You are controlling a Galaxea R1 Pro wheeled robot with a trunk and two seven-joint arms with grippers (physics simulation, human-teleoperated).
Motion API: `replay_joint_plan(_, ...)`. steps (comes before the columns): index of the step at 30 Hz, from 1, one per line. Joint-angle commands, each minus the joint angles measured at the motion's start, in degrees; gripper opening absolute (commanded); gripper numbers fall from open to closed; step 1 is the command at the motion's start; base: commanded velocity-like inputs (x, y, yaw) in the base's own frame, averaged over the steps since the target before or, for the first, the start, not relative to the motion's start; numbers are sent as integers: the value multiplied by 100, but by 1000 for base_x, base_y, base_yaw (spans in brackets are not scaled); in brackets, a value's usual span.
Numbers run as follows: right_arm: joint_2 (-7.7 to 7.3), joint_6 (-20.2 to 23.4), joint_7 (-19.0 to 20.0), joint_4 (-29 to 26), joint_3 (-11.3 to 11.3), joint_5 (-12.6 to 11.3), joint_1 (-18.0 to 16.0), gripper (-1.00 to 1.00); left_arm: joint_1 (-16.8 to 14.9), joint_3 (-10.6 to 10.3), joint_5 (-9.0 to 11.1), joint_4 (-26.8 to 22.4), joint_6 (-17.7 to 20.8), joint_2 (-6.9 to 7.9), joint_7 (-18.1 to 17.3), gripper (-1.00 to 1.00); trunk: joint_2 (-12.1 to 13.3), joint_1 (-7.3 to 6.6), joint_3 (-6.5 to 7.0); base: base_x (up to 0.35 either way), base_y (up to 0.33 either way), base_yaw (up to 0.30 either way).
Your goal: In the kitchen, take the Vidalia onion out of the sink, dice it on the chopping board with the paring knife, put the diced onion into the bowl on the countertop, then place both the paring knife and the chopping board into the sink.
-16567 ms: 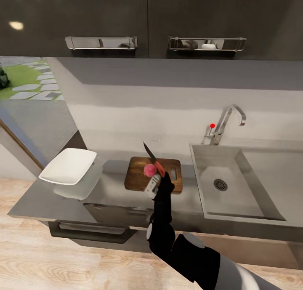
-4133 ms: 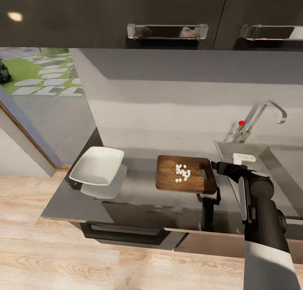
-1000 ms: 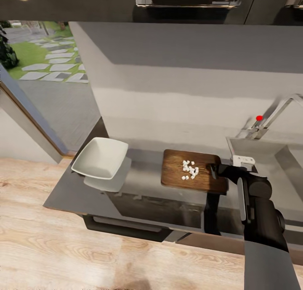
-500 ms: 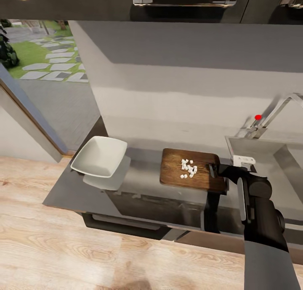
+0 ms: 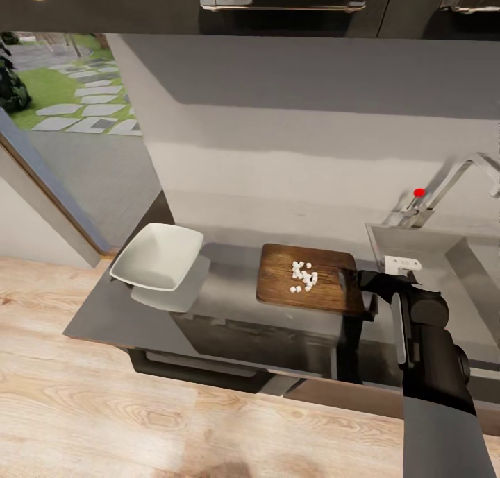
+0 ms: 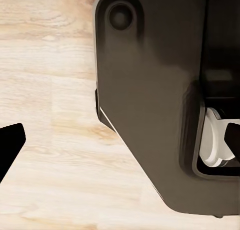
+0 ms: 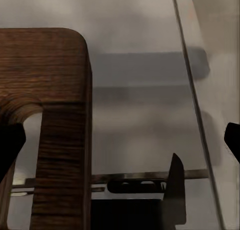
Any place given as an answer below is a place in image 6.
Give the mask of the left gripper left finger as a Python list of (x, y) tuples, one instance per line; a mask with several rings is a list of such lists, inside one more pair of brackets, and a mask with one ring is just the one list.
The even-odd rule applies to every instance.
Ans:
[(26, 142), (22, 123), (0, 128), (0, 183)]

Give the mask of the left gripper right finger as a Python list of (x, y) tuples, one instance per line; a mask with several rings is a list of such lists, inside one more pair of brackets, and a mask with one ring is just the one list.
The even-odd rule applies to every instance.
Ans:
[(240, 163), (240, 125), (239, 124), (235, 124), (231, 122), (228, 123), (225, 130), (224, 141)]

